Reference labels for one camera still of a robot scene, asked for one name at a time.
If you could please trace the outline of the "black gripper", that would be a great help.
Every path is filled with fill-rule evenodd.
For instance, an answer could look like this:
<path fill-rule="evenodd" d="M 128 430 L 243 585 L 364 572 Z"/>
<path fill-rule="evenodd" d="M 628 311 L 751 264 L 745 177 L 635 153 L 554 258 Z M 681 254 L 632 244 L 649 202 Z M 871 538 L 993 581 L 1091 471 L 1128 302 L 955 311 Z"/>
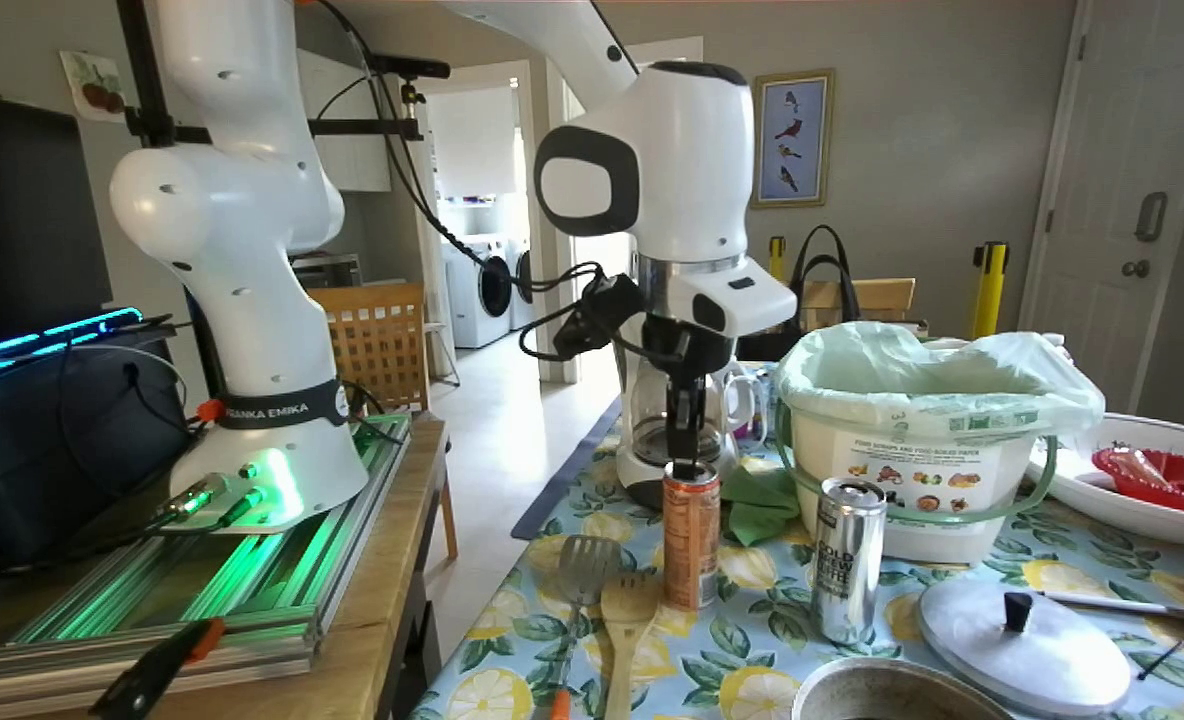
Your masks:
<path fill-rule="evenodd" d="M 666 459 L 701 463 L 704 377 L 732 359 L 732 340 L 709 330 L 649 315 L 643 320 L 643 377 L 666 381 Z"/>

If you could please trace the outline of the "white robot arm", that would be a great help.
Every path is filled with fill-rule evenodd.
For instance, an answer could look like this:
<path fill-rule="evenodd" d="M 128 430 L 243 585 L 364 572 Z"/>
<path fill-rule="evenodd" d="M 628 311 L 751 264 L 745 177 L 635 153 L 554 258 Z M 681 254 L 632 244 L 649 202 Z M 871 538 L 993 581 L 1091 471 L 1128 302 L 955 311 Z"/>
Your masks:
<path fill-rule="evenodd" d="M 167 515 L 281 531 L 366 487 L 325 309 L 292 262 L 328 249 L 348 193 L 308 132 L 295 0 L 153 0 L 164 81 L 196 144 L 128 153 L 112 214 L 167 268 L 208 340 L 218 422 L 167 477 Z M 635 64 L 591 0 L 440 0 L 545 51 L 582 111 L 541 140 L 545 215 L 622 234 L 649 264 L 643 311 L 697 340 L 738 340 L 797 311 L 745 235 L 751 89 L 697 60 Z"/>

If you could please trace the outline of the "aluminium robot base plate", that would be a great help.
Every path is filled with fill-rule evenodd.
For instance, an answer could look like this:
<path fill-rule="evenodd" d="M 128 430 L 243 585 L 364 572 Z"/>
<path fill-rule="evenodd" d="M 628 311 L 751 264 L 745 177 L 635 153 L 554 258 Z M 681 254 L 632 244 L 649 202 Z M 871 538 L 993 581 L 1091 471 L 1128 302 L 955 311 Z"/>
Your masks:
<path fill-rule="evenodd" d="M 153 531 L 107 556 L 0 581 L 0 691 L 25 679 L 118 676 L 153 644 L 218 622 L 218 656 L 281 663 L 312 656 L 406 455 L 406 413 L 354 430 L 366 484 L 354 500 L 288 531 Z"/>

